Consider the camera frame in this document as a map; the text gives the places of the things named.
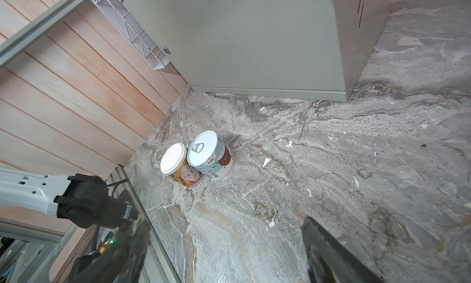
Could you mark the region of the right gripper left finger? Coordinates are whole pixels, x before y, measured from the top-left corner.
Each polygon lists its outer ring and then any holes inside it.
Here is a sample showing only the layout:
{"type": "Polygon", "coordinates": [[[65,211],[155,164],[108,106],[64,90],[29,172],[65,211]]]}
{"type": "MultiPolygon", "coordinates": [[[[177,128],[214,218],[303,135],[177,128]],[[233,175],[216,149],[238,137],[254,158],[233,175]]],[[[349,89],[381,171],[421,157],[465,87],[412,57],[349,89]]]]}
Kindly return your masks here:
{"type": "Polygon", "coordinates": [[[150,244],[150,223],[139,218],[95,262],[71,279],[73,283],[137,283],[150,244]]]}

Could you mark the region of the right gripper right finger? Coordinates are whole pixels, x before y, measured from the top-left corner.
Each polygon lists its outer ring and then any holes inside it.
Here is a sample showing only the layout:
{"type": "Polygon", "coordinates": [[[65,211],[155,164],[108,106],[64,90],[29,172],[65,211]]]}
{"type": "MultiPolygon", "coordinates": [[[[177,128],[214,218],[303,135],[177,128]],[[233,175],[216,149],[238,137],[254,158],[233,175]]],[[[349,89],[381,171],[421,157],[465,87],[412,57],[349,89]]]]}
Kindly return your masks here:
{"type": "Polygon", "coordinates": [[[312,283],[383,282],[312,217],[304,219],[301,230],[312,283]]]}

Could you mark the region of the amber jar white lid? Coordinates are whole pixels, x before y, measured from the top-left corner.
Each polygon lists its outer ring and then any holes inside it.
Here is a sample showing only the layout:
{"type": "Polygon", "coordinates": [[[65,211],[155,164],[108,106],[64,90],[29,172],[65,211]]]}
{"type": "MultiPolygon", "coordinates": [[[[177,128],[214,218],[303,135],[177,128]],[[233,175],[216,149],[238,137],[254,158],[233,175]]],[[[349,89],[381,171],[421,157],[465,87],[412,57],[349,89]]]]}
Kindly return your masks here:
{"type": "Polygon", "coordinates": [[[160,170],[175,182],[185,187],[198,185],[203,174],[187,162],[188,149],[183,143],[173,144],[163,155],[160,170]]]}

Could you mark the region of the blue labelled can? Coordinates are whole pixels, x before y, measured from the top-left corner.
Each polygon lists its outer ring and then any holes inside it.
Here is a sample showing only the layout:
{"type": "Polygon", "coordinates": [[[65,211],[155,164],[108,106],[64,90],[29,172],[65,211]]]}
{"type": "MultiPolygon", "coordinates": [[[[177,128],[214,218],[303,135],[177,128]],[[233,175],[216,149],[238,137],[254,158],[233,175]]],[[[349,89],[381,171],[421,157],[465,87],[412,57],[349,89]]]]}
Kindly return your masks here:
{"type": "Polygon", "coordinates": [[[214,131],[207,130],[190,145],[187,162],[210,180],[220,181],[231,172],[235,158],[225,142],[214,131]]]}

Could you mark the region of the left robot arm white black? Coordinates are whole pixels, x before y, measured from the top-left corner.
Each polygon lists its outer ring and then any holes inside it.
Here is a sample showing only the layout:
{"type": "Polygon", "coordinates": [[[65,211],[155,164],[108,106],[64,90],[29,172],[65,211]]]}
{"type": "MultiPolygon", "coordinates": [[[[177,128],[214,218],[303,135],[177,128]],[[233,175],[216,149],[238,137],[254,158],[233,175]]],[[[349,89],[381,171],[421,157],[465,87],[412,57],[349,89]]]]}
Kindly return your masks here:
{"type": "Polygon", "coordinates": [[[1,205],[67,219],[83,229],[115,229],[137,220],[132,204],[109,195],[102,178],[82,174],[41,175],[2,167],[1,205]]]}

